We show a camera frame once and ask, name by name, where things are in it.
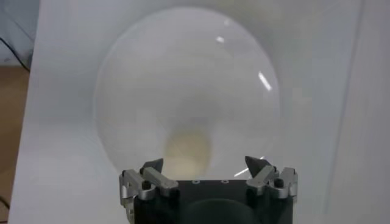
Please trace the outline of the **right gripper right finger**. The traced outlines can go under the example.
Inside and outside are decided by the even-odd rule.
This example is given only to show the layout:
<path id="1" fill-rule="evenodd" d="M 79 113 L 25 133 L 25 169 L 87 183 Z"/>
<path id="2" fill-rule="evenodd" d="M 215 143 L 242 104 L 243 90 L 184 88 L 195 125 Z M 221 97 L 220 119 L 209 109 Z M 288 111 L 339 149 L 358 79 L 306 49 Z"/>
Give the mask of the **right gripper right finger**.
<path id="1" fill-rule="evenodd" d="M 292 198 L 297 201 L 298 173 L 292 167 L 285 167 L 281 172 L 266 159 L 245 156 L 246 166 L 251 178 L 246 186 L 256 196 L 268 192 L 274 199 L 282 200 Z"/>

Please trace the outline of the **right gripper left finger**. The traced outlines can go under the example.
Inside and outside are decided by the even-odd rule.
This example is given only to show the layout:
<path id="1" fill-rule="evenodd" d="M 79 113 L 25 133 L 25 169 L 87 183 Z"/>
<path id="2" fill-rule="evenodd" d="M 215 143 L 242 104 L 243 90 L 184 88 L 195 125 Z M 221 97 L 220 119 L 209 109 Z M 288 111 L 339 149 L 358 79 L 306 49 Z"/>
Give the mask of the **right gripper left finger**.
<path id="1" fill-rule="evenodd" d="M 126 209 L 133 207 L 135 198 L 141 201 L 153 200 L 157 195 L 177 198 L 180 195 L 179 182 L 164 176 L 162 158 L 145 162 L 136 171 L 123 170 L 119 175 L 120 204 Z"/>

